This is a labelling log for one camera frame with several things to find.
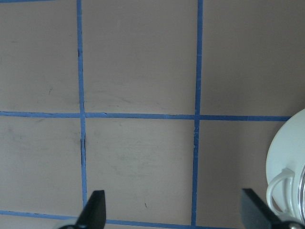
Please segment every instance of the white pot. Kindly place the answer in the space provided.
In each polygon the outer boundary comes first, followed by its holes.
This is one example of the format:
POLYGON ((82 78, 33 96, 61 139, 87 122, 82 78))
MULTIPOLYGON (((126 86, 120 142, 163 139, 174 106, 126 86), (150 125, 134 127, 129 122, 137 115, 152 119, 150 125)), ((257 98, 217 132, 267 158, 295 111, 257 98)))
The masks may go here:
POLYGON ((305 223, 305 109, 275 135, 267 156, 267 203, 281 220, 305 223), (277 210, 272 197, 281 209, 277 210))

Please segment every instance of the black object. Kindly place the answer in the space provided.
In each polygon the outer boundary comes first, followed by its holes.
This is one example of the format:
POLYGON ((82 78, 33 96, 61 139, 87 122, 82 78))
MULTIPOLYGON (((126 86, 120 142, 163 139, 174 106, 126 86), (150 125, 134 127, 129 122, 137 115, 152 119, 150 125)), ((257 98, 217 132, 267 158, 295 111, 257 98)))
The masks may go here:
POLYGON ((67 225, 60 229, 103 229, 106 223, 105 192, 94 191, 75 225, 67 225))
POLYGON ((250 188, 242 190, 241 217, 246 229, 305 229, 296 221, 282 222, 250 188))

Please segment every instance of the white handle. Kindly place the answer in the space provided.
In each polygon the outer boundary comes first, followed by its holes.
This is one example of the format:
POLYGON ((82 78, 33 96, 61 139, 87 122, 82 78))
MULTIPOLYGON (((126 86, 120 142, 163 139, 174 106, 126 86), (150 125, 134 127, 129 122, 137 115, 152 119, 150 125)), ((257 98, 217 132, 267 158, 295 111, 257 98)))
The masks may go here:
POLYGON ((282 172, 279 175, 277 175, 275 178, 273 178, 272 181, 268 185, 267 193, 266 193, 267 203, 268 203, 269 208, 276 215, 280 215, 280 214, 283 214, 283 213, 290 213, 290 214, 292 214, 293 217, 295 216, 295 210, 294 210, 293 202, 292 202, 292 185, 293 185, 294 177, 295 177, 295 173, 293 171, 291 171, 288 168, 284 168, 282 170, 282 172), (285 200, 284 202, 286 204, 286 209, 281 212, 281 211, 278 211, 273 205, 272 193, 273 193, 273 190, 274 190, 275 186, 278 183, 280 183, 281 181, 285 180, 285 179, 290 179, 290 182, 289 182, 289 186, 290 186, 289 195, 290 195, 290 197, 283 197, 284 200, 285 200))

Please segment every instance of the blue grid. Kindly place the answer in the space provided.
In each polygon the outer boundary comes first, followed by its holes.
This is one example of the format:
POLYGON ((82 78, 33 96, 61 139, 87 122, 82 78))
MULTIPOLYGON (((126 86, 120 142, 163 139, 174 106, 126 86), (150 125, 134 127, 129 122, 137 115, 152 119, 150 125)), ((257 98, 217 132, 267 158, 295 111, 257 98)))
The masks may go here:
MULTIPOLYGON (((30 1, 52 1, 52 0, 0 0, 0 3, 30 2, 30 1)), ((192 192, 192 216, 191 225, 163 224, 135 222, 124 220, 107 220, 108 224, 156 227, 169 229, 211 229, 196 225, 196 203, 197 203, 197 181, 198 181, 198 148, 200 120, 212 121, 287 121, 289 116, 246 116, 246 115, 201 115, 201 79, 202 79, 202 46, 203 46, 203 0, 198 0, 197 17, 197 63, 196 63, 196 94, 195 114, 128 114, 128 113, 87 113, 84 108, 84 87, 83 87, 83 55, 82 55, 82 15, 81 0, 77 1, 77 36, 78 36, 78 74, 79 74, 79 113, 32 113, 32 112, 10 112, 0 111, 0 116, 12 117, 41 117, 41 118, 79 118, 81 124, 81 181, 83 205, 87 202, 87 176, 86 176, 86 118, 140 118, 140 119, 179 119, 194 120, 194 150, 193 150, 193 192, 192 192)), ((0 210, 0 215, 22 216, 43 219, 71 219, 71 216, 49 215, 39 213, 27 213, 16 211, 0 210)))

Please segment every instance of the vertical blue tape strip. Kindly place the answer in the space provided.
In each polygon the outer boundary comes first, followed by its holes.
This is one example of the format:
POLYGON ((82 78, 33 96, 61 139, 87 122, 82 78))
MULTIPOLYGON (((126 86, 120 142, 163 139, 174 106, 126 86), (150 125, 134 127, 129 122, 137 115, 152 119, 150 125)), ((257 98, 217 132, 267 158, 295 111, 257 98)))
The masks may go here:
POLYGON ((200 97, 202 72, 202 34, 203 34, 203 0, 198 0, 197 13, 197 61, 196 61, 196 95, 194 120, 194 152, 193 152, 193 189, 191 226, 196 226, 197 218, 197 187, 198 187, 198 150, 200 129, 200 97))
POLYGON ((86 119, 84 107, 84 81, 83 81, 83 57, 82 57, 82 20, 81 0, 77 0, 77 43, 78 43, 78 77, 81 113, 81 187, 83 206, 87 203, 87 172, 86 172, 86 119))

